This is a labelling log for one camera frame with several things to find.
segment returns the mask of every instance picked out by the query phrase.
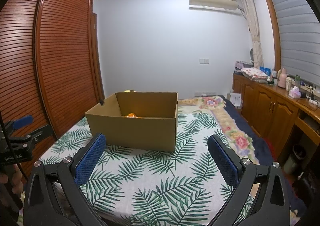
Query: louvered wardrobe door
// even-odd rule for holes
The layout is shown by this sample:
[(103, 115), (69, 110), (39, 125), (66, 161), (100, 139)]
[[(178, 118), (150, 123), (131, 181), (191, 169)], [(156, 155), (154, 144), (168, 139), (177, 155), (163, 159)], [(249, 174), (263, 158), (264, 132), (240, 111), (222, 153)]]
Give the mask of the louvered wardrobe door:
[[(34, 122), (16, 135), (48, 124), (38, 92), (33, 63), (33, 25), (38, 0), (8, 0), (0, 12), (0, 109), (4, 122), (31, 114)], [(39, 158), (52, 144), (53, 137), (38, 143), (33, 151)], [(22, 164), (30, 173), (32, 164)]]
[(40, 26), (42, 91), (57, 136), (97, 104), (89, 41), (89, 0), (44, 0)]

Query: curtain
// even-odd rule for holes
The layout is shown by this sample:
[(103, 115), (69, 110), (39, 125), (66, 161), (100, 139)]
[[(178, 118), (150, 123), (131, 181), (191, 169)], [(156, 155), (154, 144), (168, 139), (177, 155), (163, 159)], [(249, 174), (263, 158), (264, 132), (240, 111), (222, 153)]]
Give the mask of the curtain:
[(244, 12), (247, 16), (252, 38), (253, 64), (255, 68), (259, 68), (260, 66), (263, 66), (263, 55), (256, 7), (254, 6), (253, 0), (241, 0), (241, 2), (243, 4)]

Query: wooden wardrobe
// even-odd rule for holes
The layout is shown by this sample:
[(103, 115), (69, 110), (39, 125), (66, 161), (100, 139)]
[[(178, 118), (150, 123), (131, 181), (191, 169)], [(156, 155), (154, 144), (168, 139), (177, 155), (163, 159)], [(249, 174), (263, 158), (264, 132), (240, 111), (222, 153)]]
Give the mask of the wooden wardrobe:
[(91, 23), (92, 0), (8, 0), (0, 12), (0, 109), (4, 122), (25, 115), (33, 123), (16, 135), (50, 124), (32, 164), (84, 113), (104, 98)]

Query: pink thermos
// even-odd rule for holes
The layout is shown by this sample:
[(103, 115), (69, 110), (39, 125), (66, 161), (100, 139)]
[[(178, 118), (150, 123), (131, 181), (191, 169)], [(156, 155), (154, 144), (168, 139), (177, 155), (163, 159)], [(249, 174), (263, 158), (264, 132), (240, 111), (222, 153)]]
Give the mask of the pink thermos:
[(279, 76), (279, 81), (278, 81), (278, 86), (279, 87), (285, 88), (285, 82), (286, 82), (287, 77), (288, 76), (286, 74), (286, 69), (282, 68), (281, 69), (281, 74)]

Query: floral blanket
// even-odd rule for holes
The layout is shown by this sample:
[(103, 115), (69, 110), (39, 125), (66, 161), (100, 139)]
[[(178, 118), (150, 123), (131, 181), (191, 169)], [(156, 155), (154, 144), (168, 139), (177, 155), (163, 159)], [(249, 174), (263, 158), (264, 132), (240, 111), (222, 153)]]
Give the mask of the floral blanket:
[[(81, 186), (84, 195), (100, 216), (120, 225), (207, 225), (233, 190), (208, 152), (208, 137), (219, 135), (241, 158), (258, 164), (252, 139), (237, 128), (224, 106), (221, 97), (179, 101), (174, 152), (107, 145), (87, 184)], [(83, 118), (41, 160), (60, 162), (91, 137)], [(256, 192), (253, 188), (237, 222), (246, 217)]]

